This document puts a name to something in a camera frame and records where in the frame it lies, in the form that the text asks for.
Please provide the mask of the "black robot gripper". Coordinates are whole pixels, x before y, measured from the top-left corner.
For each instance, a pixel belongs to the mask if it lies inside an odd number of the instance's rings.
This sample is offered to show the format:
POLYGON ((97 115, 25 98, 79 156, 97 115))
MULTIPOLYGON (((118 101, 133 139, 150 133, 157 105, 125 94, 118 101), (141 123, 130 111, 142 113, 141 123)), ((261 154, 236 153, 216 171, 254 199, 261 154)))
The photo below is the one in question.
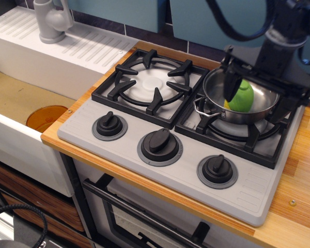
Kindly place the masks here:
POLYGON ((224 98, 230 102, 242 79, 250 80, 282 95, 268 115, 272 124, 280 123, 310 96, 310 75, 295 60, 296 50, 304 47, 307 38, 279 41, 267 37, 262 46, 228 45, 222 61, 224 98))

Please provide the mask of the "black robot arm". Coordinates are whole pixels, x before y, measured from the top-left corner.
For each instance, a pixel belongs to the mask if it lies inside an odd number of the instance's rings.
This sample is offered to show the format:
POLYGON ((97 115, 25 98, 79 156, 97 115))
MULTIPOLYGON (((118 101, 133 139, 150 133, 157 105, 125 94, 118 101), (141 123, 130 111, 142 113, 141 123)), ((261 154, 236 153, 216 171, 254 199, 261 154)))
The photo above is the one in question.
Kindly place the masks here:
POLYGON ((237 41, 264 36, 262 46, 248 48, 227 46, 221 62, 224 72, 224 98, 232 100, 242 79, 279 94, 271 123, 278 123, 294 109, 310 102, 310 75, 295 60, 301 56, 310 37, 310 1, 267 1, 263 27, 245 36, 226 21, 221 11, 211 4, 222 31, 237 41))

